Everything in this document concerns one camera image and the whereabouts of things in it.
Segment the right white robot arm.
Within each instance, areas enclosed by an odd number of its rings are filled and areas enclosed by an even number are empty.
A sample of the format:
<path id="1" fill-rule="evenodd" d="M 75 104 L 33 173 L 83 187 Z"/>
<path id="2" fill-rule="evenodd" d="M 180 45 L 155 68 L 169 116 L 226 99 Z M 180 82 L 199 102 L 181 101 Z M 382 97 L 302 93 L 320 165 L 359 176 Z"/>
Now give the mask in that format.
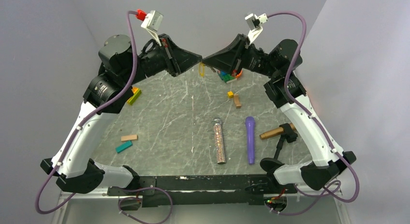
<path id="1" fill-rule="evenodd" d="M 261 159 L 260 166 L 269 176 L 267 188 L 273 193 L 280 192 L 285 185 L 300 183 L 318 191 L 347 168 L 345 163 L 356 161 L 352 151 L 344 151 L 323 126 L 317 125 L 320 120 L 294 73 L 289 80 L 285 79 L 297 47 L 295 40 L 284 39 L 265 53 L 249 44 L 244 34 L 238 34 L 226 48 L 203 59 L 206 66 L 230 75 L 248 69 L 269 77 L 264 84 L 268 98 L 291 121 L 308 147 L 310 162 L 286 165 L 273 158 Z"/>

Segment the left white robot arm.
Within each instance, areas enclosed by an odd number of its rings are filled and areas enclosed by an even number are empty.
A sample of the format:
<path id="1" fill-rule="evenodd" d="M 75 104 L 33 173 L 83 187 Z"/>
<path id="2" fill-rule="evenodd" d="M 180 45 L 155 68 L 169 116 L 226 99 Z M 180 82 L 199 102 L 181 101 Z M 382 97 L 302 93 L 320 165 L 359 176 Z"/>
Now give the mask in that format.
<path id="1" fill-rule="evenodd" d="M 132 195 L 140 188 L 139 175 L 127 165 L 115 167 L 94 161 L 91 155 L 106 128 L 132 97 L 132 86 L 159 72 L 176 77 L 198 64 L 202 56 L 178 47 L 167 34 L 149 40 L 134 56 L 127 35 L 109 37 L 98 53 L 98 75 L 87 87 L 78 118 L 59 152 L 44 159 L 41 168 L 57 177 L 64 192 L 87 194 L 100 186 L 119 187 Z"/>

